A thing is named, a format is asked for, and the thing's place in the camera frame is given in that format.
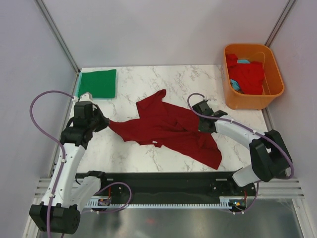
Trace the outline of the dark red t shirt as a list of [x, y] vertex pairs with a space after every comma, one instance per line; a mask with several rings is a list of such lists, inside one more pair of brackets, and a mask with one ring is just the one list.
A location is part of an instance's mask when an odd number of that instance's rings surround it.
[[125, 142], [165, 146], [217, 170], [222, 154], [211, 134], [199, 131], [199, 118], [190, 109], [163, 102], [165, 96], [163, 89], [138, 101], [139, 118], [111, 121], [110, 129]]

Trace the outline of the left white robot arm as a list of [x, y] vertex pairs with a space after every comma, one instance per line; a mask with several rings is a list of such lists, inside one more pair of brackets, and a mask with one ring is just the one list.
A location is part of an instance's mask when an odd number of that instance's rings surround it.
[[100, 108], [90, 101], [74, 105], [70, 119], [58, 141], [59, 159], [51, 182], [42, 201], [32, 205], [29, 215], [42, 232], [74, 234], [79, 227], [83, 209], [95, 195], [107, 193], [106, 174], [88, 171], [81, 184], [74, 188], [79, 163], [84, 156], [94, 132], [109, 125]]

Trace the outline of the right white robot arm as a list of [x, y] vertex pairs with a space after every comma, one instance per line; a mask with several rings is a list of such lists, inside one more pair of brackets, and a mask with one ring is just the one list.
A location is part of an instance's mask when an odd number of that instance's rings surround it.
[[240, 194], [250, 183], [293, 178], [293, 162], [278, 131], [251, 129], [222, 110], [213, 112], [206, 100], [189, 108], [199, 117], [200, 122], [208, 125], [205, 132], [227, 136], [250, 152], [251, 164], [234, 172], [232, 179], [227, 182], [230, 194]]

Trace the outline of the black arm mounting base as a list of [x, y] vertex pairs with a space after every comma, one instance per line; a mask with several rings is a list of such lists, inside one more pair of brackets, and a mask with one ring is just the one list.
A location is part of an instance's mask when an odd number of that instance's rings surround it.
[[[76, 180], [83, 181], [84, 173], [77, 173]], [[111, 199], [127, 198], [126, 205], [134, 195], [174, 195], [201, 194], [215, 196], [256, 195], [256, 186], [250, 183], [237, 186], [232, 180], [232, 172], [182, 172], [182, 173], [108, 173], [102, 191], [95, 196]]]

